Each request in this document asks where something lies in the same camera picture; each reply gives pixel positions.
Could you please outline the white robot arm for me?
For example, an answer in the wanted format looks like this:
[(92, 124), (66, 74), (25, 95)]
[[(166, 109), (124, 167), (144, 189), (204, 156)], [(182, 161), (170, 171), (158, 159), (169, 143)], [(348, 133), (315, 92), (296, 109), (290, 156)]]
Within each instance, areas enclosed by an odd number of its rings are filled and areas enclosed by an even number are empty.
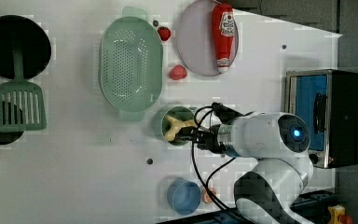
[(236, 208), (255, 224), (314, 224), (291, 209), (313, 176), (310, 131), (289, 113), (218, 112), (209, 129), (184, 128), (177, 138), (231, 158), (253, 158), (257, 165), (235, 181)]

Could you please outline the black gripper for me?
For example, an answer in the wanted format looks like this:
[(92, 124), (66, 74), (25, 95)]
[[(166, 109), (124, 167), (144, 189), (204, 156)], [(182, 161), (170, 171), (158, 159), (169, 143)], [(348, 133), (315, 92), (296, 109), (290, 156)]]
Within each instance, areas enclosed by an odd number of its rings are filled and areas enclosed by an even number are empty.
[(191, 141), (201, 150), (209, 150), (214, 154), (223, 154), (223, 149), (217, 140), (218, 130), (219, 125), (213, 125), (206, 130), (186, 127), (179, 131), (177, 138), (179, 140)]

